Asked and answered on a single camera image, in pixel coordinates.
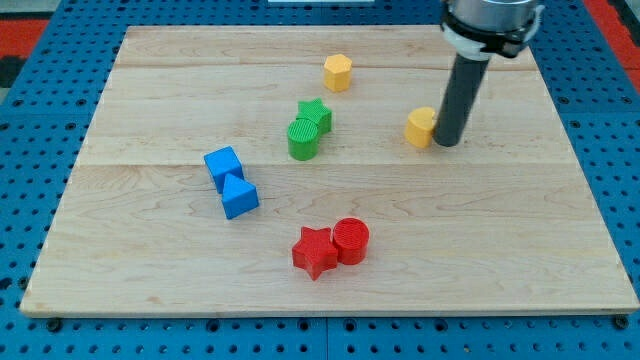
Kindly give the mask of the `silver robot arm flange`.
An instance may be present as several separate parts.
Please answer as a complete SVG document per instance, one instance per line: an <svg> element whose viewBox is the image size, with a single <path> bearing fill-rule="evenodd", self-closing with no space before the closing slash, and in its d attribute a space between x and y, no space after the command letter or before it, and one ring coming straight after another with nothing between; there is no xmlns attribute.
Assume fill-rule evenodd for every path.
<svg viewBox="0 0 640 360"><path fill-rule="evenodd" d="M538 0L449 0L441 30L468 60L488 61L494 54L515 58L538 32L544 9Z"/></svg>

